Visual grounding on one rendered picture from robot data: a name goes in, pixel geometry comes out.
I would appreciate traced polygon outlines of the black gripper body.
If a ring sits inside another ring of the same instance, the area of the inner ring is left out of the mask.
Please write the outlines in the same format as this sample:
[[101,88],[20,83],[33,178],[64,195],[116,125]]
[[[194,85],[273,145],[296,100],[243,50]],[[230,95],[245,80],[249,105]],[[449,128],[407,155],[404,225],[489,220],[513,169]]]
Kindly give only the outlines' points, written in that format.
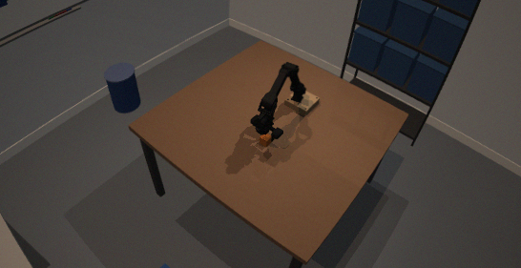
[[[258,117],[258,115],[255,115],[253,118],[251,118],[250,123],[254,125],[254,120],[257,117]],[[273,123],[274,119],[275,119],[275,117],[273,117],[272,120],[269,120],[268,123],[270,124],[270,131],[272,132],[271,133],[272,137],[278,139],[280,136],[283,135],[283,130],[280,128],[275,129],[274,127],[272,127],[274,125],[274,123]],[[268,123],[266,123],[266,124],[268,125]]]

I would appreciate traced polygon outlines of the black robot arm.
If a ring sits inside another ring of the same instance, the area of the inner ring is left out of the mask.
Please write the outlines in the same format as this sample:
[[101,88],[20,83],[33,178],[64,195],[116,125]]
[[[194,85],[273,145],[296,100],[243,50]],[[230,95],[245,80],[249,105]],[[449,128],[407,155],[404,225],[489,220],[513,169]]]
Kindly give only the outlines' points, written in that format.
[[[304,98],[303,95],[306,93],[306,87],[300,81],[298,71],[299,67],[289,62],[286,62],[286,64],[283,64],[281,66],[279,74],[270,92],[266,93],[265,96],[261,99],[258,108],[260,115],[254,120],[254,125],[256,127],[257,133],[261,135],[269,133],[270,124],[268,123],[268,121],[273,119],[274,112],[277,108],[278,95],[288,76],[290,77],[292,82],[290,86],[290,91],[294,92],[291,100],[300,103],[302,102]],[[263,106],[264,109],[261,106]],[[268,125],[266,123],[268,123]]]

